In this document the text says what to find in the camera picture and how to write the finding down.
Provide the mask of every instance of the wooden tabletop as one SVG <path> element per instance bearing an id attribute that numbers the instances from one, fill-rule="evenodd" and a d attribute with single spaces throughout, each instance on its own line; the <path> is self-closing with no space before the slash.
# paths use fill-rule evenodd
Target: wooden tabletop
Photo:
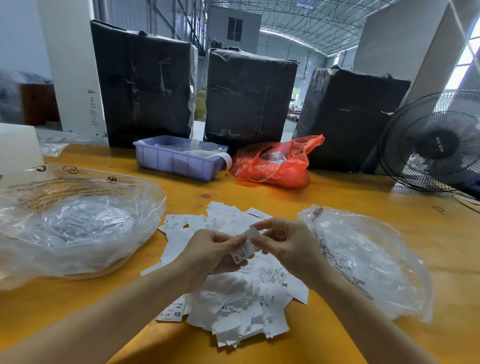
<path id="1" fill-rule="evenodd" d="M 480 216 L 439 195 L 391 191 L 388 177 L 311 171 L 310 186 L 286 190 L 236 180 L 224 170 L 209 183 L 137 166 L 134 150 L 70 145 L 49 163 L 149 178 L 167 194 L 167 213 L 202 214 L 214 200 L 270 215 L 296 218 L 312 204 L 381 219 L 400 230 L 423 258 L 434 282 L 431 324 L 396 321 L 441 363 L 480 361 Z M 433 207 L 444 209 L 444 213 Z M 157 263 L 167 240 L 159 231 L 124 266 L 107 276 L 70 280 L 39 278 L 0 293 L 0 350 L 85 307 Z M 325 302 L 310 291 L 309 304 L 285 309 L 290 332 L 257 335 L 236 350 L 218 349 L 215 337 L 182 323 L 152 321 L 109 363 L 365 363 Z"/>

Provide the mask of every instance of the red plastic bag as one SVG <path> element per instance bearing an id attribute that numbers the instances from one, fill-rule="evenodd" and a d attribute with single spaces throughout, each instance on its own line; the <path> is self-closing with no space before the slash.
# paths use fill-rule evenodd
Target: red plastic bag
<path id="1" fill-rule="evenodd" d="M 230 173 L 244 180 L 287 188 L 308 186 L 307 154 L 324 140 L 323 135 L 312 135 L 285 143 L 259 143 L 240 148 L 232 160 Z"/>

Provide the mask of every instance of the right hand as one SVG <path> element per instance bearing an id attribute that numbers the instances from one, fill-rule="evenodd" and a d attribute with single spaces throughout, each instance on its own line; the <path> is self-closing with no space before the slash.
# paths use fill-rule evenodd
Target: right hand
<path id="1" fill-rule="evenodd" d="M 271 253 L 295 277 L 311 286 L 319 269 L 329 269 L 317 239 L 301 220 L 270 218 L 252 225 L 268 229 L 263 235 L 251 237 L 252 243 L 264 254 Z"/>

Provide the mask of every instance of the left hand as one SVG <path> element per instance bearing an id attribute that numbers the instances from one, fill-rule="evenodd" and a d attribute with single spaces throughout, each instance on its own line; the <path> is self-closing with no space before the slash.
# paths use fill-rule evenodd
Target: left hand
<path id="1" fill-rule="evenodd" d="M 248 264 L 235 264 L 230 253 L 240 249 L 247 235 L 230 236 L 213 230 L 198 230 L 175 259 L 189 273 L 188 292 L 200 289 L 211 274 L 236 272 Z"/>

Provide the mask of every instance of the forearm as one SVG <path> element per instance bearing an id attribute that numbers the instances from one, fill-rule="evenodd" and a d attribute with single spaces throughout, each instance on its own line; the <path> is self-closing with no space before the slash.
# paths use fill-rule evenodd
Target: forearm
<path id="1" fill-rule="evenodd" d="M 369 364 L 437 363 L 372 301 L 330 266 L 316 271 L 314 289 L 335 313 Z"/>
<path id="2" fill-rule="evenodd" d="M 105 364 L 185 292 L 186 275 L 173 262 L 141 277 L 0 353 L 0 363 Z"/>

